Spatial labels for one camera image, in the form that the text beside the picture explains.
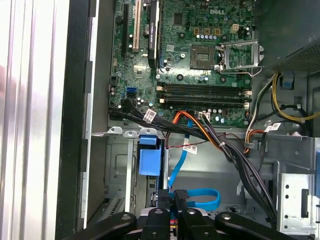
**pci express slot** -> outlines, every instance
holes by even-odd
[[[245,89],[231,86],[200,86],[186,84],[159,83],[156,87],[158,93],[174,95],[225,95],[239,96],[245,92]]]
[[[135,0],[134,29],[133,29],[133,51],[139,52],[141,0]]]
[[[228,108],[244,108],[249,104],[244,98],[214,98],[214,97],[194,97],[194,96],[174,96],[163,95],[159,99],[161,104],[198,105],[202,106],[223,106]]]
[[[121,53],[125,58],[128,49],[128,26],[129,26],[129,4],[123,4],[123,27],[122,27],[122,44]]]
[[[152,69],[155,69],[157,67],[157,42],[158,42],[159,19],[160,19],[159,0],[151,0],[148,63],[150,68]]]

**metal bracket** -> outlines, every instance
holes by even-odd
[[[251,65],[238,65],[235,67],[230,66],[230,53],[231,48],[234,47],[245,47],[251,46],[252,49],[252,63]],[[259,74],[262,71],[262,66],[259,66],[261,60],[265,57],[261,52],[265,49],[258,44],[258,40],[248,40],[241,42],[230,42],[230,43],[222,43],[219,48],[222,56],[222,61],[218,65],[218,69],[220,72],[228,71],[228,70],[241,70],[241,69],[254,69],[260,68],[258,72],[255,74],[251,74],[250,72],[226,72],[228,74],[249,74],[251,77]]]

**cable bundle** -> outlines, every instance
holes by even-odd
[[[165,136],[166,142],[168,141],[170,133],[191,135],[211,142],[216,148],[224,153],[228,162],[234,164],[236,169],[239,171],[240,179],[247,192],[265,211],[271,226],[274,229],[277,227],[277,210],[258,171],[242,153],[242,151],[240,151],[235,145],[233,145],[225,138],[217,135],[214,128],[205,116],[202,116],[202,121],[207,130],[204,128],[203,124],[199,122],[198,119],[185,111],[179,111],[173,119],[173,122],[167,121],[164,118],[156,115],[152,123],[149,124],[143,121],[144,114],[140,112],[135,106],[133,106],[130,100],[125,99],[123,103],[124,110],[127,111],[127,113],[115,109],[111,109],[110,112],[112,114],[117,114],[123,118],[129,119],[144,127],[155,128],[157,130],[167,132]],[[192,120],[196,125],[196,128],[181,126],[177,124],[181,116],[185,116],[188,119]]]

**white cable tag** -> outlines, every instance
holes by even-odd
[[[268,127],[264,130],[264,132],[267,133],[267,132],[269,132],[269,131],[276,131],[276,130],[278,130],[278,128],[280,127],[280,125],[281,125],[281,122],[275,123],[275,124],[273,124],[273,125],[270,125],[270,126],[268,126]]]
[[[273,124],[272,127],[271,127],[271,129],[270,129],[270,131],[276,131],[276,130],[278,130],[278,128],[280,127],[280,125],[281,125],[281,122]]]
[[[183,147],[183,150],[191,154],[197,154],[197,149],[198,149],[197,146],[193,146],[193,145]]]
[[[143,121],[150,124],[150,123],[152,123],[152,121],[154,120],[156,115],[157,115],[157,113],[155,111],[148,108],[148,110],[146,111],[146,113],[143,117]]]
[[[266,129],[264,130],[264,132],[265,132],[265,133],[269,132],[271,128],[272,128],[272,125],[267,126]]]

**yellow wire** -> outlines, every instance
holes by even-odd
[[[277,78],[278,78],[278,74],[276,74],[273,78],[272,81],[272,100],[274,102],[275,108],[278,110],[279,114],[281,114],[283,117],[292,120],[292,121],[296,121],[296,122],[305,122],[307,120],[311,120],[314,118],[317,118],[320,116],[320,112],[313,114],[311,116],[307,116],[307,117],[294,117],[294,116],[290,116],[288,114],[286,114],[285,112],[283,112],[279,105],[278,105],[278,101],[277,101]]]

